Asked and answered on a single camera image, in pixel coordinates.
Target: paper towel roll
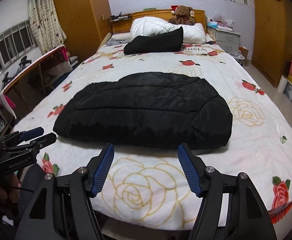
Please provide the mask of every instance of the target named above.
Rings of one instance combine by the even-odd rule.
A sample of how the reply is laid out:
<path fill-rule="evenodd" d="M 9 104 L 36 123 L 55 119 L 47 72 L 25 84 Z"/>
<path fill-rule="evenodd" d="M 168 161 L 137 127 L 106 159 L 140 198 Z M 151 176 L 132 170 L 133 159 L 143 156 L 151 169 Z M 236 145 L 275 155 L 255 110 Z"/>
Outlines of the paper towel roll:
<path fill-rule="evenodd" d="M 284 90 L 287 86 L 287 83 L 288 83 L 288 80 L 284 76 L 281 76 L 279 85 L 277 87 L 277 90 L 279 93 L 281 93 L 281 94 L 284 93 Z"/>

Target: wooden headboard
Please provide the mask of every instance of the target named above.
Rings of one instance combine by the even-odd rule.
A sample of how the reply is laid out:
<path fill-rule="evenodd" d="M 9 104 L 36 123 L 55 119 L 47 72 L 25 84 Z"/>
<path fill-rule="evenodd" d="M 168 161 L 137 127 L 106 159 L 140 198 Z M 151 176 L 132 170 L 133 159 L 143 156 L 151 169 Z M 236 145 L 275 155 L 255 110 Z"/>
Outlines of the wooden headboard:
<path fill-rule="evenodd" d="M 201 23 L 205 29 L 205 32 L 207 33 L 205 11 L 204 10 L 193 11 L 195 13 L 195 17 L 193 18 L 195 18 L 196 23 Z M 132 26 L 133 21 L 144 16 L 153 16 L 168 21 L 170 18 L 173 17 L 173 14 L 172 10 L 170 9 L 135 12 L 132 14 L 132 17 L 127 20 L 111 23 L 113 34 L 130 32 L 130 28 Z"/>

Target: white comforter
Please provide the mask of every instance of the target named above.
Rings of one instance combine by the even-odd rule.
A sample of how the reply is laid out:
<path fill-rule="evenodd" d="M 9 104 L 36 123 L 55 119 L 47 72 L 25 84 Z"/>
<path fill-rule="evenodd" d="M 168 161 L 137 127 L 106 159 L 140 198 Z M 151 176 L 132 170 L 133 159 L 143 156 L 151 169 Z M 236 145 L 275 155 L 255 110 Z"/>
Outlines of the white comforter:
<path fill-rule="evenodd" d="M 277 212 L 292 202 L 292 128 L 230 55 L 217 45 L 185 44 L 177 53 L 130 56 L 124 56 L 123 48 L 124 45 L 101 47 L 22 119 L 15 130 L 42 126 L 45 133 L 51 132 L 63 105 L 92 82 L 114 82 L 132 73 L 150 71 L 199 76 L 219 92 L 233 114 L 232 136 L 227 146 L 201 155 L 205 164 L 225 174 L 246 172 L 268 210 Z M 97 156 L 102 147 L 103 144 L 58 137 L 55 144 L 37 156 L 38 164 L 44 165 L 46 171 L 56 173 L 59 167 L 59 175 L 70 174 Z M 114 147 L 115 158 L 102 193 L 92 199 L 94 209 L 145 227 L 191 229 L 201 199 L 190 192 L 177 149 Z M 225 194 L 220 226 L 225 225 L 227 203 Z"/>
<path fill-rule="evenodd" d="M 130 29 L 131 40 L 137 36 L 153 37 L 158 34 L 172 32 L 182 27 L 184 30 L 184 43 L 206 43 L 205 30 L 201 23 L 190 25 L 174 25 L 157 17 L 143 17 L 135 19 Z"/>

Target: curtain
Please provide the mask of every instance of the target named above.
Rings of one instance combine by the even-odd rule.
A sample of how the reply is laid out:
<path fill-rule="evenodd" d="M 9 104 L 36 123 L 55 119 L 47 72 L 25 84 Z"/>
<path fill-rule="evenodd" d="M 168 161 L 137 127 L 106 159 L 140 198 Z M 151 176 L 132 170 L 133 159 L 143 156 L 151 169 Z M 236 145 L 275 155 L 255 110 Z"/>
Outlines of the curtain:
<path fill-rule="evenodd" d="M 64 43 L 67 37 L 59 24 L 54 0 L 28 0 L 28 16 L 43 54 Z"/>

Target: white drawer unit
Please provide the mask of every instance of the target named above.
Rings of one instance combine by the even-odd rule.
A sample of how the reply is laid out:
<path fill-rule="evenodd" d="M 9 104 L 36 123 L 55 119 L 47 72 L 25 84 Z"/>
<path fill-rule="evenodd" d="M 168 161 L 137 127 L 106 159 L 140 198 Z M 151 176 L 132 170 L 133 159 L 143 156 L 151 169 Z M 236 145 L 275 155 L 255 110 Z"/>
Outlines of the white drawer unit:
<path fill-rule="evenodd" d="M 216 40 L 217 41 L 224 41 L 233 44 L 238 44 L 240 42 L 240 35 L 232 34 L 232 33 L 225 33 L 225 32 L 216 32 Z"/>
<path fill-rule="evenodd" d="M 208 30 L 212 32 L 216 38 L 217 44 L 225 52 L 237 52 L 239 50 L 240 33 L 229 32 L 211 27 L 208 27 Z"/>
<path fill-rule="evenodd" d="M 225 52 L 232 52 L 235 53 L 239 50 L 239 44 L 224 42 L 224 41 L 217 41 L 219 47 L 221 47 Z"/>

